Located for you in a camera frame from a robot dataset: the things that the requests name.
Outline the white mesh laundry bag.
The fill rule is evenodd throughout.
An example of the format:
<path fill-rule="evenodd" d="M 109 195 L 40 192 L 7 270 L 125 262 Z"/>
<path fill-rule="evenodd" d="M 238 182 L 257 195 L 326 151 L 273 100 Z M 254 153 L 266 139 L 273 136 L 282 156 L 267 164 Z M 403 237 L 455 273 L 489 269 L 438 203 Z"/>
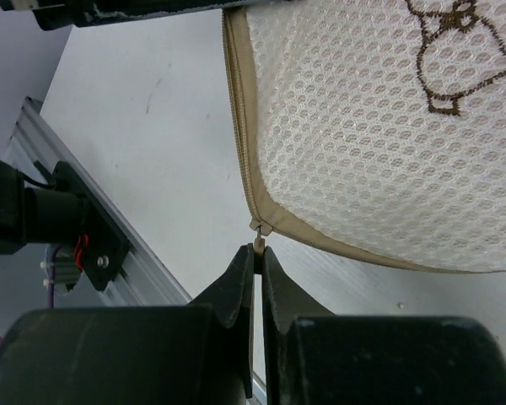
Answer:
<path fill-rule="evenodd" d="M 506 272 L 506 1 L 244 6 L 223 50 L 254 231 Z"/>

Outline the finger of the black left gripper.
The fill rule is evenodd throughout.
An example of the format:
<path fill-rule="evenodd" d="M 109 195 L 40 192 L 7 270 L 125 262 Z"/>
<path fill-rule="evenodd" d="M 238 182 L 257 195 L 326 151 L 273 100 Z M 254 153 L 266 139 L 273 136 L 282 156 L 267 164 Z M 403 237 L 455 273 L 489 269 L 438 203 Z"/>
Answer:
<path fill-rule="evenodd" d="M 265 4 L 264 0 L 0 0 L 0 9 L 31 12 L 42 30 L 58 30 Z"/>

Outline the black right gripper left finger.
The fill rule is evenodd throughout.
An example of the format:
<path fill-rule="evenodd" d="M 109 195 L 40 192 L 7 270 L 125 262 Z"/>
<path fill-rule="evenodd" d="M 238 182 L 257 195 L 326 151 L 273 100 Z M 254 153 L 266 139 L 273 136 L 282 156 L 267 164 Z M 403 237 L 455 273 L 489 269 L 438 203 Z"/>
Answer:
<path fill-rule="evenodd" d="M 0 404 L 244 404 L 255 253 L 187 305 L 37 310 L 0 345 Z"/>

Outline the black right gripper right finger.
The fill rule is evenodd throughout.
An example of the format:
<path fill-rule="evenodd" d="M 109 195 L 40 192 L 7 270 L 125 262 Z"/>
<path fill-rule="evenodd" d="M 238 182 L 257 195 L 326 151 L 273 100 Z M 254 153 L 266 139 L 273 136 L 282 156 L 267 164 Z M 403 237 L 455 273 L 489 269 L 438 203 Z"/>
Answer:
<path fill-rule="evenodd" d="M 270 404 L 506 404 L 506 360 L 479 322 L 338 316 L 261 260 Z"/>

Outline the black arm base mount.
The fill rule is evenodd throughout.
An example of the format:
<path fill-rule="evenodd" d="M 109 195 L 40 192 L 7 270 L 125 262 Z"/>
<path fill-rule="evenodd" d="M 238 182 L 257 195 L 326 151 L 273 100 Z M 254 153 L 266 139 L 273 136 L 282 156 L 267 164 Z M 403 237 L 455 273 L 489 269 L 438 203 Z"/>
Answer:
<path fill-rule="evenodd" d="M 103 291 L 130 249 L 116 221 L 67 162 L 46 184 L 0 160 L 0 255 L 28 244 L 70 247 L 77 269 Z"/>

